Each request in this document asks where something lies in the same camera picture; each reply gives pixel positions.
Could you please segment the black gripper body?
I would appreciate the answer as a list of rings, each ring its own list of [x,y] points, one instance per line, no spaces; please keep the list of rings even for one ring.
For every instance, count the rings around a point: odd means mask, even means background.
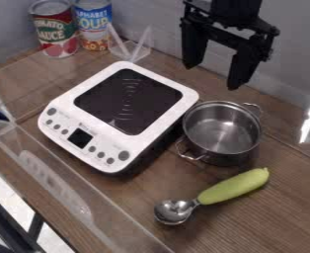
[[[218,23],[224,29],[251,30],[257,34],[278,37],[281,30],[259,17],[263,0],[183,0],[182,22],[192,16],[206,24]]]

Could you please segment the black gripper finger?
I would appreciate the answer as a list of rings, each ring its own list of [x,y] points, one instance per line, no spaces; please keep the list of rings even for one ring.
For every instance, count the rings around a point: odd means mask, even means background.
[[[262,61],[269,61],[273,53],[274,36],[253,35],[239,45],[232,57],[227,86],[230,90],[239,89],[251,81]]]
[[[187,69],[198,66],[204,59],[208,35],[203,24],[183,18],[182,29],[182,57]]]

